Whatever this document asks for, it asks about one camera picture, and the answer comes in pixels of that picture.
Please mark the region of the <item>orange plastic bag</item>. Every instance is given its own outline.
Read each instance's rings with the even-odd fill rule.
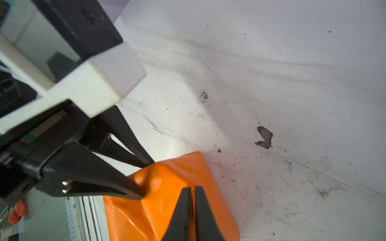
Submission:
[[[145,192],[140,200],[104,196],[111,241],[161,241],[182,188],[202,186],[226,241],[238,241],[239,229],[200,152],[156,162],[129,176]],[[194,194],[191,193],[189,241],[196,241]]]

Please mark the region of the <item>orange package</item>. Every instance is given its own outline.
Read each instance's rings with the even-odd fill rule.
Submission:
[[[129,176],[145,192],[140,200],[104,196],[111,241],[162,241],[182,188],[190,187],[189,241],[196,241],[195,187],[202,186],[225,241],[238,241],[240,232],[200,152],[156,162]]]

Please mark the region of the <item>wrinkled orange plastic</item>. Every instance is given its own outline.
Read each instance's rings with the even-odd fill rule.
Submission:
[[[129,176],[145,192],[141,201],[104,196],[111,241],[161,241],[181,189],[191,188],[189,241],[196,241],[194,187],[202,186],[224,239],[238,241],[239,229],[200,152],[156,162]]]

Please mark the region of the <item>white tabletop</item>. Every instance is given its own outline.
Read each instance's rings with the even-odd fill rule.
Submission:
[[[204,155],[241,241],[384,240],[385,11],[131,0],[115,26],[147,76],[119,107],[156,161]]]

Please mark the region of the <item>white surface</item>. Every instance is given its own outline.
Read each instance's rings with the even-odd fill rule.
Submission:
[[[1,35],[0,46],[12,47]],[[52,85],[54,83],[17,49],[1,48],[0,59],[7,60],[3,62],[23,80],[27,79],[26,83],[32,83],[30,86],[41,95],[0,118],[0,133],[7,132],[67,99],[89,117],[95,117],[127,96],[146,75],[127,42],[87,59],[48,90],[46,86],[42,86],[42,81],[48,81]]]
[[[385,240],[385,13],[382,0],[131,0],[115,26],[148,75],[121,110],[155,160],[204,154],[241,241]]]

